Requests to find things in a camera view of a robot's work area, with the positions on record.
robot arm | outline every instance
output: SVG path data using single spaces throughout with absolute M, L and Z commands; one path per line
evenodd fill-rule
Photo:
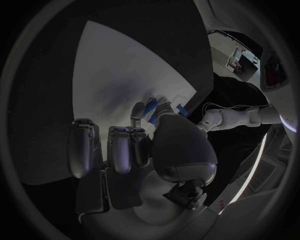
M 198 128 L 205 134 L 209 131 L 233 129 L 237 126 L 259 127 L 261 124 L 280 124 L 280 115 L 273 107 L 259 109 L 250 107 L 245 111 L 231 108 L 212 109 L 206 111 Z

white panel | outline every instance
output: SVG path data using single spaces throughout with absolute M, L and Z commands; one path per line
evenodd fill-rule
M 73 71 L 73 113 L 75 119 L 88 118 L 99 126 L 104 160 L 109 127 L 130 126 L 135 103 L 147 102 L 148 95 L 170 101 L 181 96 L 189 101 L 195 93 L 177 71 L 145 46 L 104 25 L 86 23 Z M 154 130 L 144 120 L 142 128 L 148 133 Z

cable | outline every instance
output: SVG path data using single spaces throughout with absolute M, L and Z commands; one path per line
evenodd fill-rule
M 225 107 L 225 106 L 220 106 L 218 104 L 215 104 L 215 103 L 212 103 L 212 102 L 207 102 L 203 105 L 202 107 L 202 118 L 204 117 L 204 113 L 206 112 L 206 109 L 208 106 L 211 106 L 211 105 L 215 105 L 217 107 L 220 107 L 220 108 L 223 108 L 223 109 L 234 109 L 234 108 L 243 108 L 243 107 L 270 107 L 271 105 L 270 104 L 265 104 L 265 105 L 255 105 L 255 106 L 252 106 L 252 105 L 243 105 L 243 104 L 239 104 L 239 105 L 235 105 L 235 106 L 231 106 L 231 107 Z

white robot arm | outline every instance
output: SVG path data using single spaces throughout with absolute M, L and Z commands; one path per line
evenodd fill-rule
M 211 109 L 206 111 L 198 128 L 205 134 L 209 131 L 233 129 L 237 126 L 259 127 L 261 124 L 280 124 L 280 115 L 273 107 L 259 109 L 250 107 L 245 111 L 231 108 Z

white sheet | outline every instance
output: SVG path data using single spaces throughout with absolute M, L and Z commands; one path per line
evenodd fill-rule
M 75 119 L 91 119 L 99 126 L 104 160 L 109 127 L 130 126 L 135 103 L 164 96 L 178 113 L 176 106 L 184 107 L 195 93 L 176 70 L 145 46 L 107 26 L 86 23 L 73 71 L 73 113 Z M 141 127 L 152 137 L 155 128 L 145 119 Z

